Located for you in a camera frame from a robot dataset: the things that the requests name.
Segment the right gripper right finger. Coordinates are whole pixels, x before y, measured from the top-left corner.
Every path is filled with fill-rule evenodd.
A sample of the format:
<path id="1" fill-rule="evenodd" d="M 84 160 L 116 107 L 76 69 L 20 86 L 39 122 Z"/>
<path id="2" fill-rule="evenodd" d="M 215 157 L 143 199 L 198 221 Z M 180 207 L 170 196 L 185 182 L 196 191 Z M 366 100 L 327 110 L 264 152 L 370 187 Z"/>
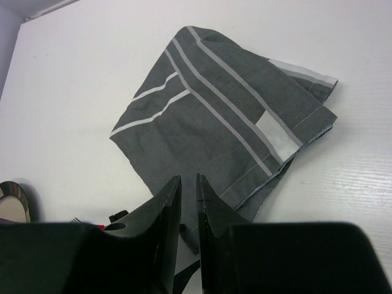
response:
<path id="1" fill-rule="evenodd" d="M 196 195 L 204 293 L 390 293 L 364 231 L 346 222 L 253 224 L 204 175 Z"/>

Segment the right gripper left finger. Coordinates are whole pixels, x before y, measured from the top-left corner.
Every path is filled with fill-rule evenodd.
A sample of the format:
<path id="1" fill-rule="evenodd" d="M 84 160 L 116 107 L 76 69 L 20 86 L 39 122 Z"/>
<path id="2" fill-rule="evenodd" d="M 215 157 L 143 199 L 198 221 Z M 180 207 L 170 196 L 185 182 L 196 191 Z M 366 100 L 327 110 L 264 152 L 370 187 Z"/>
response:
<path id="1" fill-rule="evenodd" d="M 2 293 L 171 293 L 181 178 L 99 229 L 87 223 L 1 226 Z"/>

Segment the grey striped cloth napkin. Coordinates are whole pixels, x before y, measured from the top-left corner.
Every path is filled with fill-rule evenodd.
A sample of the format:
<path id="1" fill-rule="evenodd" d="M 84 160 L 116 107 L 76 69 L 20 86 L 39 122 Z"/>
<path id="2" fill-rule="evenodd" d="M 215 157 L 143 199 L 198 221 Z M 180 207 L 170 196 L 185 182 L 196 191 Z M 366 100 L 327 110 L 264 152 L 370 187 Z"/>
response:
<path id="1" fill-rule="evenodd" d="M 259 56 L 212 29 L 181 28 L 110 139 L 152 194 L 179 175 L 181 238 L 198 252 L 196 175 L 255 219 L 293 158 L 328 132 L 337 79 Z"/>

